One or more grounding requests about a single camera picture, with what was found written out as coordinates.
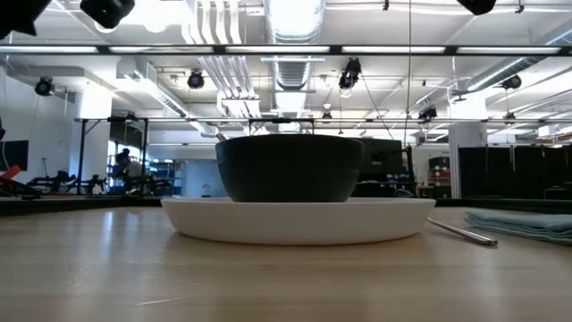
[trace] person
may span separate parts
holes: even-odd
[[[126,173],[130,178],[141,176],[143,165],[137,161],[131,161],[128,148],[124,148],[122,153],[115,156],[115,162],[121,168],[121,172]]]

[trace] fluorescent light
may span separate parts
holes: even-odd
[[[407,54],[410,48],[412,54],[442,54],[445,51],[445,47],[429,46],[344,46],[341,52],[347,54]]]
[[[556,54],[560,47],[459,47],[458,54]]]
[[[199,118],[200,122],[212,122],[212,123],[247,123],[247,118],[227,118],[227,119],[220,119],[220,118]]]
[[[95,46],[0,46],[2,54],[96,54]]]
[[[148,145],[156,147],[213,147],[216,143],[149,143]]]
[[[202,46],[113,46],[109,51],[115,54],[209,54],[214,50]]]
[[[329,46],[292,46],[292,45],[277,45],[277,46],[230,46],[226,47],[227,53],[327,53],[330,51]]]
[[[262,57],[260,61],[262,63],[323,63],[325,59],[317,57]]]
[[[186,119],[172,119],[172,118],[152,118],[149,119],[150,122],[159,122],[159,123],[179,123],[179,122],[187,122]]]

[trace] silver duct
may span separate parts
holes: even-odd
[[[315,44],[324,25],[324,12],[325,0],[267,0],[265,18],[269,42],[280,45]],[[303,89],[311,70],[311,63],[273,63],[276,83],[284,90]]]
[[[572,20],[568,20],[567,22],[560,25],[557,29],[553,30],[549,34],[545,35],[538,41],[536,41],[536,45],[545,45],[545,46],[569,46],[572,44]],[[548,57],[522,57],[522,58],[507,58],[504,59],[502,62],[494,65],[493,67],[489,68],[485,72],[482,72],[475,77],[472,77],[468,82],[464,85],[459,84],[459,93],[467,93],[467,92],[477,92],[483,89],[487,89],[493,85],[496,85],[516,74],[519,72],[528,69],[541,61],[545,60]],[[434,101],[443,97],[446,94],[445,89],[439,89],[433,91],[430,95],[425,97],[425,99]]]

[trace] white saucer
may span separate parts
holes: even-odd
[[[172,226],[221,242],[333,245],[379,242],[421,231],[432,199],[350,198],[344,203],[239,203],[164,199]]]

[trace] table surface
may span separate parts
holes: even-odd
[[[161,208],[5,217],[0,320],[569,321],[572,248],[488,234],[280,247],[185,237]]]

